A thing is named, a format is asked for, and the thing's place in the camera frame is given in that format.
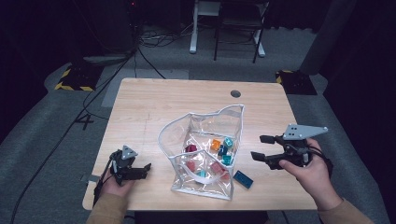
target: wooden table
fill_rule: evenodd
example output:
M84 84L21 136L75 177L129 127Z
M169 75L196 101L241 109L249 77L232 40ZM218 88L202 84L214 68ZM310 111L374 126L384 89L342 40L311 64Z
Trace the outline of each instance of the wooden table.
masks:
M231 91L240 91L234 98ZM157 142L160 130L189 112L209 113L227 105L245 105L244 130L234 170L253 179L250 189L234 182L231 201L170 190L175 172ZM283 152L280 145L260 142L262 134L279 135L295 123L283 88L275 83L125 78L120 84L92 174L100 175L109 155L123 145L138 152L133 167L152 163L147 179L138 180L129 210L301 210L316 209L313 199L284 170L272 171L254 161L250 151ZM92 209L90 182L83 200Z

